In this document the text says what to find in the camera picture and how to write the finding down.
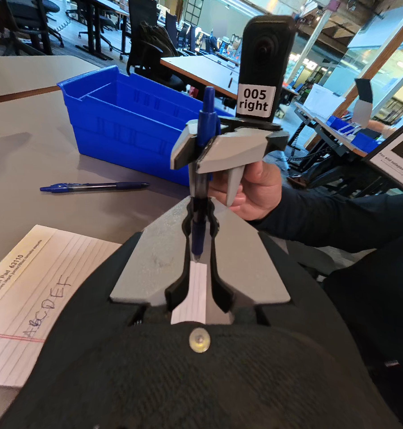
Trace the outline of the black and white standing card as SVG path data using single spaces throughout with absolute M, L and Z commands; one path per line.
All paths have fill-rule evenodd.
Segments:
M 373 92 L 370 79 L 356 78 L 358 99 L 355 102 L 352 121 L 361 129 L 368 128 L 373 108 Z

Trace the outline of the white sign card with tag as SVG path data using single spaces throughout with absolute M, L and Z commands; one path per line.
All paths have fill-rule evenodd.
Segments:
M 366 162 L 403 190 L 403 126 L 369 153 Z

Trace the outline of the wooden-edged background desk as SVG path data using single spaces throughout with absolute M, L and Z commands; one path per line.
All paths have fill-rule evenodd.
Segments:
M 330 149 L 332 153 L 335 153 L 338 157 L 344 157 L 350 155 L 350 158 L 364 158 L 367 153 L 361 151 L 355 147 L 351 142 L 354 136 L 350 134 L 354 131 L 350 129 L 348 133 L 343 133 L 348 127 L 339 131 L 330 128 L 326 124 L 326 120 L 320 119 L 315 116 L 314 113 L 308 111 L 300 103 L 295 103 L 295 114 L 301 119 L 301 124 L 297 131 L 290 138 L 289 146 L 295 147 L 298 136 L 305 126 L 312 126 L 316 134 L 320 137 L 319 142 L 309 152 L 309 155 L 316 154 L 320 155 L 321 150 Z

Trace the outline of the blue plastic bin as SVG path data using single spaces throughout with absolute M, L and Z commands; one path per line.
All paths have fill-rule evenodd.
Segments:
M 59 82 L 80 154 L 188 186 L 170 169 L 175 142 L 202 101 L 111 66 Z

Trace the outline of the white-topped background desk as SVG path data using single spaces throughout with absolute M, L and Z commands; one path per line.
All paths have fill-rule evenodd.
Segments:
M 213 87 L 218 96 L 237 99 L 238 73 L 207 56 L 163 57 L 160 65 L 200 92 Z

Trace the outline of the blue retractable pen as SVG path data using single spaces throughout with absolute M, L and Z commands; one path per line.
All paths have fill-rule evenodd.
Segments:
M 203 107 L 199 111 L 197 136 L 194 148 L 194 162 L 189 164 L 189 178 L 192 195 L 192 244 L 193 259 L 198 262 L 203 254 L 208 221 L 209 181 L 210 173 L 197 173 L 197 160 L 204 153 L 211 139 L 220 135 L 221 123 L 214 107 L 215 89 L 206 87 L 204 90 Z
M 40 191 L 52 194 L 63 194 L 89 191 L 142 190 L 148 188 L 149 186 L 150 183 L 134 181 L 96 184 L 59 183 L 46 187 L 40 187 Z

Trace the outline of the person's dark clothing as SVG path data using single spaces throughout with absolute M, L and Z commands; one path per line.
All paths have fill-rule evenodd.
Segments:
M 334 271 L 322 287 L 403 425 L 403 235 Z

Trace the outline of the person's right hand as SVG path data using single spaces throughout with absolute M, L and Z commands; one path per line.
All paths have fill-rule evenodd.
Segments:
M 264 161 L 248 164 L 229 209 L 245 221 L 261 220 L 278 206 L 281 191 L 282 179 L 276 165 Z

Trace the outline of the black desk frame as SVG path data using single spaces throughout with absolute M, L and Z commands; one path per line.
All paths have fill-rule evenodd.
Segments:
M 87 25 L 87 45 L 76 45 L 81 51 L 85 51 L 90 55 L 97 57 L 103 61 L 111 61 L 112 58 L 102 52 L 101 41 L 106 41 L 101 34 L 101 11 L 112 12 L 117 15 L 118 30 L 121 31 L 121 47 L 116 48 L 113 45 L 109 46 L 110 51 L 119 53 L 120 61 L 123 61 L 124 56 L 129 56 L 130 52 L 126 50 L 126 40 L 131 37 L 128 29 L 130 23 L 130 14 L 125 9 L 121 8 L 113 1 L 107 0 L 76 0 L 76 13 L 79 20 L 84 20 Z

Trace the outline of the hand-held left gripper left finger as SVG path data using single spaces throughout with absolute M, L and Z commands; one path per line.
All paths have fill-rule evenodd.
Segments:
M 169 311 L 189 288 L 191 197 L 148 225 L 110 293 L 114 303 L 140 304 Z

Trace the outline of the white lined legal pad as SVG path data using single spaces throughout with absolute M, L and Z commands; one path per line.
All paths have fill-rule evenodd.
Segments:
M 0 262 L 0 386 L 25 384 L 65 305 L 119 247 L 36 225 Z

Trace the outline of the black office chair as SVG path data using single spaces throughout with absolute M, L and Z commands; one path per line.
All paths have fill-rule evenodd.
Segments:
M 64 48 L 59 30 L 49 26 L 48 14 L 60 12 L 60 7 L 54 1 L 11 0 L 6 1 L 6 5 L 16 25 L 16 32 L 28 36 L 30 48 L 42 54 L 52 55 L 49 36 L 54 36 L 59 46 Z

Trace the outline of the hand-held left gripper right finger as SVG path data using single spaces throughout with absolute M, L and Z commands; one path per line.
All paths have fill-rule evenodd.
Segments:
M 290 294 L 258 231 L 215 198 L 209 201 L 208 219 L 210 284 L 220 311 L 289 303 Z

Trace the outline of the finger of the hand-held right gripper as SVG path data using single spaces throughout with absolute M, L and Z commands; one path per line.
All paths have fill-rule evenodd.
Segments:
M 229 170 L 262 160 L 268 135 L 267 130 L 239 128 L 214 137 L 196 162 L 197 174 Z
M 202 152 L 203 147 L 198 145 L 198 121 L 188 121 L 172 148 L 170 168 L 193 166 L 196 169 L 197 160 Z

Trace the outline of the black chair with backpack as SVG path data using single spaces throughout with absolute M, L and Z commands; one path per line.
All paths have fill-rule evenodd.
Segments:
M 126 71 L 148 78 L 156 83 L 185 92 L 187 84 L 163 66 L 163 57 L 177 57 L 170 36 L 163 27 L 157 26 L 157 3 L 150 0 L 130 0 L 131 49 Z

